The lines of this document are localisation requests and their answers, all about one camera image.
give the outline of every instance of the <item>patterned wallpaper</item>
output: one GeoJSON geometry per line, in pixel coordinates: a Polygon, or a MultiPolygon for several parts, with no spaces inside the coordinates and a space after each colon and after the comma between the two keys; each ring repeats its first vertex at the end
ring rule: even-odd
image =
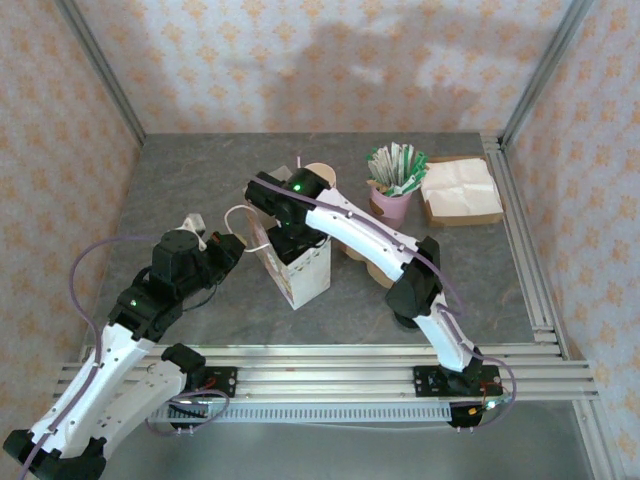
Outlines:
{"type": "Polygon", "coordinates": [[[505,127],[570,0],[79,0],[145,130],[505,127]]]}
{"type": "Polygon", "coordinates": [[[509,159],[569,334],[640,477],[640,16],[594,3],[509,159]]]}
{"type": "MultiPolygon", "coordinates": [[[[86,330],[66,290],[74,257],[112,235],[137,145],[54,2],[0,9],[0,440],[51,403],[86,330]]],[[[107,251],[81,267],[91,305],[107,251]]],[[[0,453],[0,478],[17,463],[0,453]]]]}

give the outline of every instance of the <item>cup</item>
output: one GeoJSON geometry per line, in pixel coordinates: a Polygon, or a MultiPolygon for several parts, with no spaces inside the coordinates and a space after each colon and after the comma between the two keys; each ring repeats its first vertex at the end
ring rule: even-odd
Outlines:
{"type": "Polygon", "coordinates": [[[373,216],[386,226],[397,230],[404,222],[412,193],[400,197],[387,197],[372,186],[369,207],[373,216]]]}
{"type": "Polygon", "coordinates": [[[331,188],[336,186],[336,172],[326,163],[310,163],[309,165],[305,165],[304,168],[324,178],[329,182],[331,188]]]}

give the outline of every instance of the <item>cardboard box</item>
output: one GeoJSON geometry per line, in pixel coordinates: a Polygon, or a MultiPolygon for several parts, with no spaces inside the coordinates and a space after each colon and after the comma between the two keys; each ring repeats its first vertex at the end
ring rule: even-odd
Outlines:
{"type": "MultiPolygon", "coordinates": [[[[280,167],[271,176],[286,180],[291,176],[287,167],[280,167]]],[[[294,310],[327,290],[331,284],[331,238],[318,248],[310,248],[293,262],[285,265],[269,242],[267,230],[276,225],[276,220],[266,213],[251,207],[257,215],[247,211],[254,245],[268,247],[255,252],[278,289],[294,310]]]]}
{"type": "MultiPolygon", "coordinates": [[[[454,160],[464,160],[468,158],[481,158],[485,162],[487,161],[484,156],[455,156],[455,157],[430,157],[429,163],[442,163],[442,162],[451,162],[454,160]]],[[[429,226],[432,227],[458,227],[458,226],[468,226],[468,225],[486,225],[491,223],[498,223],[502,221],[504,216],[504,211],[506,209],[506,205],[502,197],[500,198],[500,203],[502,205],[502,212],[491,213],[486,215],[464,215],[464,216],[436,216],[433,214],[431,210],[431,205],[428,200],[422,202],[425,214],[427,216],[427,222],[429,226]]]]}

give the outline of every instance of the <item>white box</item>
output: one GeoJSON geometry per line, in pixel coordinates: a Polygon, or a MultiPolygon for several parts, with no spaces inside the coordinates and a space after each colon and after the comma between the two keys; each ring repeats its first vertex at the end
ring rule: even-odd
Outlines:
{"type": "MultiPolygon", "coordinates": [[[[291,176],[287,167],[280,167],[270,173],[278,180],[291,176]]],[[[267,230],[276,225],[276,220],[266,213],[249,205],[257,215],[247,212],[251,226],[253,245],[269,243],[267,230]]],[[[331,238],[327,238],[320,247],[310,248],[289,265],[278,258],[273,246],[255,252],[276,285],[294,310],[327,290],[331,284],[331,238]]]]}

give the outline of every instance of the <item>purple cable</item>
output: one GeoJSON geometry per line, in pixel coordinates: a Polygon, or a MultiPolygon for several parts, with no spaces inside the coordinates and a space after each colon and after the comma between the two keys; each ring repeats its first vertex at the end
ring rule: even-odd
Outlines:
{"type": "MultiPolygon", "coordinates": [[[[278,187],[276,185],[272,185],[269,182],[266,182],[264,180],[262,180],[261,178],[258,177],[253,177],[251,179],[253,182],[257,183],[258,185],[262,185],[265,188],[268,188],[269,190],[272,190],[276,193],[280,193],[282,195],[286,195],[288,197],[294,198],[296,200],[299,200],[301,202],[305,202],[305,203],[309,203],[311,205],[315,205],[317,207],[322,207],[322,208],[326,208],[330,211],[336,212],[336,213],[340,213],[341,215],[345,215],[348,216],[348,214],[351,213],[352,218],[359,221],[360,223],[363,223],[365,225],[368,225],[369,227],[371,227],[373,230],[375,230],[376,232],[378,232],[380,235],[382,235],[384,238],[386,238],[394,247],[400,247],[401,245],[405,247],[405,252],[407,252],[409,255],[411,255],[413,258],[415,258],[416,260],[418,260],[419,262],[422,262],[424,265],[426,265],[442,282],[442,285],[444,287],[446,287],[446,289],[449,291],[449,293],[451,293],[451,295],[453,296],[456,304],[458,305],[458,308],[460,309],[460,316],[464,316],[465,315],[465,308],[464,308],[464,304],[462,303],[462,300],[460,299],[460,296],[458,295],[458,292],[456,291],[456,289],[454,288],[453,284],[449,281],[449,279],[447,279],[447,277],[445,277],[445,275],[442,273],[442,271],[436,267],[433,262],[429,261],[428,258],[426,258],[424,255],[421,255],[418,252],[414,252],[413,250],[411,250],[410,248],[408,248],[408,245],[405,245],[404,243],[400,242],[399,240],[397,240],[393,235],[389,234],[384,228],[382,228],[380,225],[378,225],[375,221],[372,221],[368,218],[362,217],[361,215],[358,215],[355,212],[352,212],[351,210],[348,210],[346,208],[343,207],[339,207],[336,205],[331,205],[330,203],[326,203],[323,202],[321,200],[317,200],[315,198],[309,198],[309,197],[305,197],[304,195],[300,195],[298,193],[295,192],[290,192],[289,190],[285,190],[282,187],[278,187]]],[[[451,315],[454,315],[453,311],[450,310],[448,307],[442,305],[442,304],[438,304],[436,306],[436,308],[438,308],[438,310],[443,314],[443,318],[445,319],[445,321],[447,322],[447,324],[449,325],[449,329],[453,332],[454,336],[456,337],[456,341],[458,342],[459,345],[462,346],[462,348],[464,348],[471,356],[478,358],[479,360],[482,361],[487,361],[490,363],[496,363],[502,367],[504,367],[504,369],[507,371],[507,373],[509,374],[509,377],[511,378],[511,383],[513,385],[512,387],[512,392],[511,392],[511,401],[509,402],[507,408],[504,410],[504,412],[493,418],[492,420],[490,420],[489,422],[487,422],[486,424],[482,425],[482,427],[486,427],[489,425],[494,425],[496,424],[499,420],[503,419],[513,408],[513,405],[515,403],[516,400],[516,394],[518,392],[518,387],[516,385],[516,378],[515,375],[513,374],[513,370],[511,369],[511,367],[509,367],[509,365],[507,365],[505,362],[503,362],[502,360],[499,360],[497,358],[493,358],[493,357],[485,357],[483,355],[478,355],[476,352],[474,352],[472,349],[470,349],[469,347],[467,347],[462,340],[462,337],[460,337],[460,334],[458,333],[457,328],[455,328],[455,325],[453,323],[452,318],[450,317],[451,315]]],[[[469,430],[473,431],[474,429],[478,429],[481,428],[480,426],[475,427],[475,428],[471,428],[469,430]]]]}
{"type": "MultiPolygon", "coordinates": [[[[96,339],[95,357],[94,357],[95,358],[94,364],[96,365],[100,364],[100,360],[102,358],[102,337],[100,335],[100,329],[98,328],[98,325],[89,316],[89,314],[80,306],[80,302],[78,302],[78,298],[76,297],[76,292],[73,285],[74,285],[74,279],[75,279],[75,274],[76,274],[78,265],[80,264],[80,261],[84,257],[86,257],[87,254],[89,254],[91,251],[95,250],[98,247],[101,247],[102,245],[106,245],[108,243],[124,242],[124,241],[154,241],[154,240],[155,240],[155,237],[140,236],[140,235],[106,238],[104,240],[100,240],[99,242],[95,242],[89,245],[87,248],[85,248],[82,251],[82,253],[80,253],[80,255],[76,257],[73,264],[71,265],[71,269],[69,270],[69,296],[71,297],[71,303],[73,304],[74,308],[77,310],[80,316],[85,320],[85,322],[87,322],[87,324],[93,331],[93,335],[96,339]]],[[[93,383],[94,378],[98,374],[99,367],[96,365],[91,367],[91,370],[87,375],[87,379],[84,381],[80,389],[76,392],[76,394],[73,396],[71,401],[67,404],[67,406],[64,409],[62,409],[62,411],[60,412],[60,414],[58,414],[55,420],[51,422],[51,425],[49,425],[48,427],[50,432],[56,431],[56,429],[58,428],[58,425],[62,423],[65,417],[69,414],[69,412],[73,409],[73,407],[77,405],[77,403],[80,401],[82,396],[89,389],[89,387],[91,386],[91,383],[93,383]]],[[[40,440],[36,443],[33,449],[31,449],[31,452],[25,459],[22,469],[18,474],[18,480],[24,480],[24,478],[27,476],[27,472],[29,472],[29,467],[31,466],[33,459],[38,454],[38,452],[40,451],[40,449],[42,448],[42,446],[50,436],[51,436],[50,433],[45,433],[44,435],[42,435],[42,437],[40,437],[40,440]]]]}
{"type": "Polygon", "coordinates": [[[169,400],[167,403],[171,404],[171,405],[176,405],[176,406],[187,406],[187,405],[207,405],[207,404],[202,404],[202,403],[189,403],[189,404],[185,404],[182,402],[178,402],[177,400],[180,398],[191,398],[191,397],[201,397],[203,395],[218,395],[222,398],[224,398],[224,406],[220,409],[220,411],[218,413],[216,413],[213,417],[208,418],[207,420],[205,420],[204,422],[202,422],[200,425],[197,425],[195,427],[190,427],[188,429],[179,429],[179,430],[168,430],[166,432],[163,432],[161,430],[158,430],[155,427],[151,426],[151,423],[149,423],[149,419],[145,418],[144,423],[147,426],[147,428],[149,429],[149,431],[151,433],[153,433],[154,435],[158,436],[158,437],[174,437],[176,435],[181,435],[182,432],[186,431],[190,434],[197,432],[198,430],[200,430],[202,427],[204,427],[205,425],[209,425],[211,422],[217,420],[218,418],[220,418],[224,412],[227,411],[227,409],[229,408],[229,403],[231,402],[231,400],[229,399],[229,396],[224,393],[221,390],[200,390],[199,392],[186,392],[186,393],[181,393],[179,395],[176,395],[175,397],[173,397],[171,400],[169,400]]]}

